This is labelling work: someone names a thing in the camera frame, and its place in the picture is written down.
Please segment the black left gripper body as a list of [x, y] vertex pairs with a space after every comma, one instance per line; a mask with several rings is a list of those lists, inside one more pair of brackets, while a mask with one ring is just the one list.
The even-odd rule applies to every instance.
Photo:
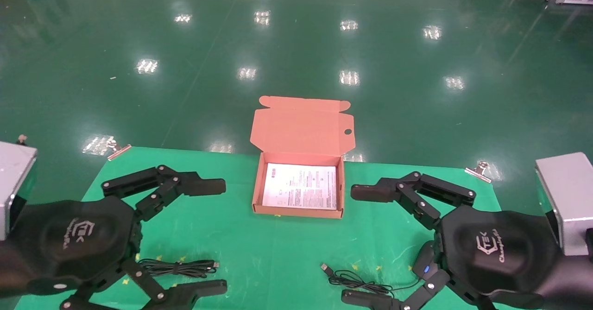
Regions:
[[25, 206], [1, 242], [1, 297], [55, 295], [119, 280], [142, 240], [134, 209], [116, 197]]

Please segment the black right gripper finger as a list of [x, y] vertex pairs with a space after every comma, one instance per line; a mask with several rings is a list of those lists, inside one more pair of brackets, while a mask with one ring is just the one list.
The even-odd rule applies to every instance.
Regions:
[[341, 300], [345, 304], [368, 308], [370, 310], [421, 310], [442, 289], [450, 285], [459, 291], [461, 298], [473, 299], [479, 310], [491, 310], [492, 302], [488, 295], [492, 292], [491, 274], [470, 274], [468, 276], [436, 271], [424, 284], [409, 297], [400, 299], [362, 291], [343, 290]]
[[354, 184], [350, 196], [360, 202], [396, 202], [427, 230], [437, 230], [441, 213], [424, 198], [452, 207], [473, 206], [476, 192], [448, 181], [413, 171], [401, 178], [382, 177], [374, 185]]

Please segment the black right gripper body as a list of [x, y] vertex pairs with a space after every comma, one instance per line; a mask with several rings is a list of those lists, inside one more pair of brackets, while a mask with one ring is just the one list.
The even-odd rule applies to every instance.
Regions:
[[449, 289], [483, 309], [593, 307], [589, 256], [564, 255], [546, 217], [458, 207], [436, 227], [435, 259]]

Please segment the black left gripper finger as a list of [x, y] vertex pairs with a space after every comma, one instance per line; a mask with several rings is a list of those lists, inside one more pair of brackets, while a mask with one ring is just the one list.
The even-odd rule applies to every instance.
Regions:
[[165, 165], [136, 171], [102, 184], [105, 197], [119, 199], [151, 190], [135, 206], [135, 219], [150, 221], [180, 196], [212, 196], [226, 191], [222, 178], [203, 179], [196, 171], [175, 171]]
[[[150, 298], [143, 310], [192, 310], [199, 298], [222, 295], [228, 289], [227, 281], [220, 279], [180, 284], [165, 290], [134, 259], [123, 261], [120, 270], [132, 278]], [[90, 298], [94, 293], [94, 287], [83, 285], [61, 303], [61, 309], [112, 310], [112, 307], [91, 303]]]

